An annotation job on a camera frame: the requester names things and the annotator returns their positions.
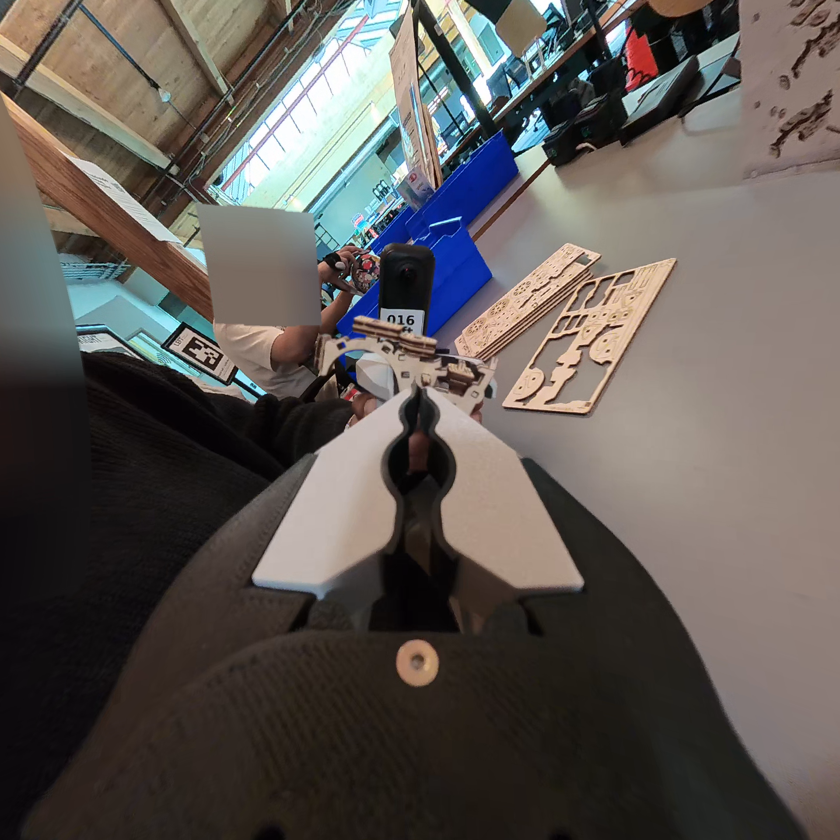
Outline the grey desk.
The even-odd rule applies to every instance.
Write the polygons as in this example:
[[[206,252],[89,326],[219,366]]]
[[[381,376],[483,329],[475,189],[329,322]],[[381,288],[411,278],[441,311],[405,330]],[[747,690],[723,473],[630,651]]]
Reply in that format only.
[[[564,167],[540,148],[471,226],[493,281],[565,243],[677,266],[594,411],[486,422],[651,573],[812,838],[838,838],[838,169],[742,178],[741,88]]]

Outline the black framed direction sign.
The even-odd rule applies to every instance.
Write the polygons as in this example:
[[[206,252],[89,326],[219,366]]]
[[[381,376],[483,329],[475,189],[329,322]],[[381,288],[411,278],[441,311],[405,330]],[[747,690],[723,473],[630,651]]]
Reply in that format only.
[[[141,358],[136,349],[103,324],[78,324],[77,341],[81,352],[113,352]]]

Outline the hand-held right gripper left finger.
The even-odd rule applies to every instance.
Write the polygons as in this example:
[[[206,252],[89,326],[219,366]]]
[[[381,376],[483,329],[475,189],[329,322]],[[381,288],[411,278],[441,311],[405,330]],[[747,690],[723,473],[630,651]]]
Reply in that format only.
[[[412,432],[417,386],[324,445],[255,567],[254,586],[320,601],[376,602],[403,503],[388,459]]]

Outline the framed marker sign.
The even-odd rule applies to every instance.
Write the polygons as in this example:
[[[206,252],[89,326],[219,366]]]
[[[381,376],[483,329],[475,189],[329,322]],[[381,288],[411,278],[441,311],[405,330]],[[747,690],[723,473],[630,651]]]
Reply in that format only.
[[[233,384],[238,368],[215,340],[182,322],[161,347],[221,385]]]

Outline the wooden display board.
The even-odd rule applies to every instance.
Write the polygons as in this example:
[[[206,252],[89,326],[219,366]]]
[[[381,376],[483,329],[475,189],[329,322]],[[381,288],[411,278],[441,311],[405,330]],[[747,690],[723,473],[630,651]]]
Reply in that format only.
[[[404,14],[395,22],[389,58],[407,170],[422,173],[432,189],[437,190],[443,183],[443,176],[438,143],[420,90],[417,33],[410,2],[406,2]]]

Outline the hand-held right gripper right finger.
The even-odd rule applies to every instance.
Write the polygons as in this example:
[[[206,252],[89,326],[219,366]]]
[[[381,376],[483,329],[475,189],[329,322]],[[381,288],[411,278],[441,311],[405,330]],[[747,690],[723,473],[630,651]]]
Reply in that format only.
[[[445,396],[423,389],[427,435],[443,450],[437,539],[456,562],[461,606],[579,592],[584,578],[518,453]]]

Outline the white paper notice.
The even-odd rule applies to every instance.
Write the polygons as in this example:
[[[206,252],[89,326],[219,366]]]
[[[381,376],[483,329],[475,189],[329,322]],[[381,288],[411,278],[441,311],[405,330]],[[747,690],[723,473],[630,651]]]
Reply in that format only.
[[[136,201],[110,174],[92,162],[75,156],[65,155],[65,157],[156,240],[182,246],[182,241]]]

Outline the wooden model assembly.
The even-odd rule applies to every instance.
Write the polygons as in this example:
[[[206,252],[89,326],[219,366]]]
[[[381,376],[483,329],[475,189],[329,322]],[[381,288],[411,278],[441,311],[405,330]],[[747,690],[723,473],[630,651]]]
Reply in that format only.
[[[395,394],[410,392],[416,385],[440,392],[466,414],[472,414],[479,404],[492,399],[497,393],[495,373],[498,357],[490,358],[487,365],[458,364],[438,365],[435,358],[440,351],[435,339],[405,332],[389,322],[357,317],[353,320],[356,338],[318,337],[314,360],[321,376],[336,375],[342,357],[352,352],[375,353],[388,361],[395,375]],[[345,390],[354,396],[365,392],[355,380]]]

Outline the white printed box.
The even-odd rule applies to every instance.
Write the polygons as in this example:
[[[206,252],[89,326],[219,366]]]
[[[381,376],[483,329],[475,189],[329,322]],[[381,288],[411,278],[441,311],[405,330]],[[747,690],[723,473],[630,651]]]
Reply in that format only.
[[[403,201],[416,213],[433,197],[436,188],[430,182],[422,166],[415,166],[396,185]]]

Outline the black metal post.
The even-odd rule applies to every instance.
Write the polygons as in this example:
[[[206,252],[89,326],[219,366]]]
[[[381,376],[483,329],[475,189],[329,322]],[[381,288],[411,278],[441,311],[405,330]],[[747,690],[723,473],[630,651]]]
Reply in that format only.
[[[454,48],[447,40],[444,30],[425,1],[411,1],[409,4],[414,24],[423,26],[458,89],[468,99],[482,137],[484,140],[490,140],[497,132],[496,124],[469,78],[469,74],[459,61]]]

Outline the black equipment case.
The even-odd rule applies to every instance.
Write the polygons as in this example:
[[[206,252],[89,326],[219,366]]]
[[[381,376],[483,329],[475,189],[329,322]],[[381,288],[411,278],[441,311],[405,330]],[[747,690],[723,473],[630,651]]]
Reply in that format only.
[[[628,113],[625,123],[617,131],[619,143],[627,146],[637,137],[671,118],[699,73],[698,57],[689,56],[677,67],[647,84],[635,109]]]

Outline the punched-out wooden part sheet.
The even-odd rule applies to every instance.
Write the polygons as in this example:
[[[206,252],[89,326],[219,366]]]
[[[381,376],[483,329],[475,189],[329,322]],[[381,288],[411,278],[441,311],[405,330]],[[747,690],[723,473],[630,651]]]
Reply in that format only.
[[[661,259],[579,283],[503,407],[589,415],[677,264]]]

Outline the wooden beam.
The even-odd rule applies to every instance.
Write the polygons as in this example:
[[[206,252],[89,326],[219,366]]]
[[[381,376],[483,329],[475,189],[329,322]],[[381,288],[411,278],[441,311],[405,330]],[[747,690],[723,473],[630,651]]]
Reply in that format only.
[[[65,147],[2,94],[37,188],[207,321],[214,320],[206,268],[179,243],[162,241],[67,155]]]

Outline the stack of wooden part sheets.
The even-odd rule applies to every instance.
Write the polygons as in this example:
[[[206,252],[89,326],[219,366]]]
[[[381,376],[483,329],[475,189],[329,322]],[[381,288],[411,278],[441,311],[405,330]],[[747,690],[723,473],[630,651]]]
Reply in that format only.
[[[455,339],[457,354],[482,361],[498,355],[579,282],[592,279],[592,267],[600,258],[587,248],[563,245],[462,331]]]

